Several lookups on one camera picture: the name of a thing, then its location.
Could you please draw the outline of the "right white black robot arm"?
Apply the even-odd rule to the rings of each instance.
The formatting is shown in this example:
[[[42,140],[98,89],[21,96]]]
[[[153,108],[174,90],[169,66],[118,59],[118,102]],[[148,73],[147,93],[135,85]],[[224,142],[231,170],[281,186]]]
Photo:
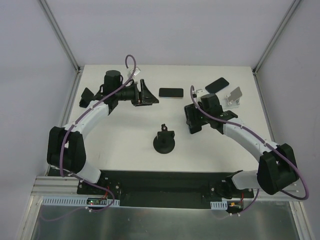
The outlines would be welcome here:
[[[257,160],[256,170],[238,170],[226,177],[225,192],[228,196],[237,197],[244,189],[262,189],[274,195],[299,180],[292,147],[263,139],[246,127],[234,112],[224,111],[215,94],[203,95],[199,101],[186,105],[184,113],[190,134],[210,125],[233,139]]]

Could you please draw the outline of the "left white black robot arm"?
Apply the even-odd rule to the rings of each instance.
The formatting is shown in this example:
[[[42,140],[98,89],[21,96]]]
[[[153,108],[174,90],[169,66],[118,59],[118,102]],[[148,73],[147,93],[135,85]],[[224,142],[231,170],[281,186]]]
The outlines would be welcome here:
[[[89,190],[96,195],[105,191],[106,183],[100,179],[101,170],[87,160],[85,138],[120,101],[130,101],[135,107],[159,103],[143,79],[138,87],[132,74],[124,83],[119,71],[108,70],[97,93],[84,89],[79,102],[79,106],[85,109],[84,113],[74,122],[63,127],[55,126],[49,132],[47,163],[62,173],[68,171],[88,181]]]

